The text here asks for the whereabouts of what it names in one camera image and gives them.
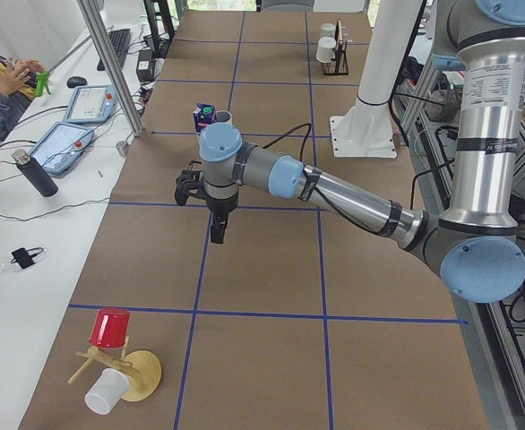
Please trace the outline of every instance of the green clip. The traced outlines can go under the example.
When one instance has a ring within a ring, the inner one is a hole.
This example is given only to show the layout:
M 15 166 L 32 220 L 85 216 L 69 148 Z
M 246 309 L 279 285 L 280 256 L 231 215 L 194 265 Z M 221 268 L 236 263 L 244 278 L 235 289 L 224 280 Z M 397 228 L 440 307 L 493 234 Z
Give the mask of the green clip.
M 36 73 L 36 79 L 38 80 L 36 84 L 36 97 L 43 96 L 44 89 L 46 89 L 47 94 L 51 95 L 47 81 L 49 79 L 49 72 Z

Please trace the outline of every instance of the thermos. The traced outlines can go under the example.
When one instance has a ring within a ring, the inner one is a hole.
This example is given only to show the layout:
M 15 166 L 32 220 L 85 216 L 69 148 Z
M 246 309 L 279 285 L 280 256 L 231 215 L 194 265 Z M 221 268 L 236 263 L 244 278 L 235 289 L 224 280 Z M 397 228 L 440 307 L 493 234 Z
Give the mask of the thermos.
M 44 197 L 57 193 L 57 185 L 43 167 L 25 150 L 16 150 L 12 154 L 15 166 L 28 178 L 31 184 Z

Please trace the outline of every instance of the keyboard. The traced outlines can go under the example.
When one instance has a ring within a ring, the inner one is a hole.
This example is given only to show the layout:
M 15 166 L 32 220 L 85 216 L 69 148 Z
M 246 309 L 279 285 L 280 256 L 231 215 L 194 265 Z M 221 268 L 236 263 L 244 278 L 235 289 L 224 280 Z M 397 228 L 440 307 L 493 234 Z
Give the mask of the keyboard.
M 127 58 L 127 49 L 129 48 L 129 42 L 131 41 L 131 31 L 129 29 L 112 30 L 108 33 L 109 40 L 111 40 L 111 46 L 116 53 L 119 65 L 123 67 L 125 59 Z M 103 61 L 99 59 L 98 70 L 105 70 Z

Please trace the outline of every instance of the light blue joint cover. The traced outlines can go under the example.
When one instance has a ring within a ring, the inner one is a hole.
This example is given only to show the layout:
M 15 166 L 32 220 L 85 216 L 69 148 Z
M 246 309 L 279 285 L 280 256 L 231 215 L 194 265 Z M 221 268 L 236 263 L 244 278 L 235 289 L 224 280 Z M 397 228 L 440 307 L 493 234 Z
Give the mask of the light blue joint cover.
M 482 236 L 453 248 L 443 259 L 442 281 L 452 293 L 476 303 L 513 294 L 525 279 L 525 256 L 509 239 Z
M 434 68 L 436 70 L 458 72 L 466 70 L 466 66 L 457 56 L 442 56 L 440 54 L 432 54 Z
M 305 168 L 304 164 L 289 155 L 280 157 L 269 174 L 269 193 L 275 197 L 292 199 L 303 168 Z
M 525 0 L 476 0 L 488 18 L 506 25 L 525 25 Z
M 201 132 L 199 155 L 205 161 L 222 161 L 235 155 L 242 144 L 241 133 L 233 125 L 213 123 Z

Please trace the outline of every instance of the device screen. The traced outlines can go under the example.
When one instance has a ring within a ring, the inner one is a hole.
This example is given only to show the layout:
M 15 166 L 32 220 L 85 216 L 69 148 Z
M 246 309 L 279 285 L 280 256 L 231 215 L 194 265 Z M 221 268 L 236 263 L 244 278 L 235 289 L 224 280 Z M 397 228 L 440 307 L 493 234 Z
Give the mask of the device screen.
M 75 149 L 75 143 L 84 135 L 85 130 L 81 128 L 58 125 L 32 155 L 44 168 L 57 168 L 62 159 Z
M 82 88 L 79 90 L 69 119 L 99 118 L 106 93 L 106 87 Z

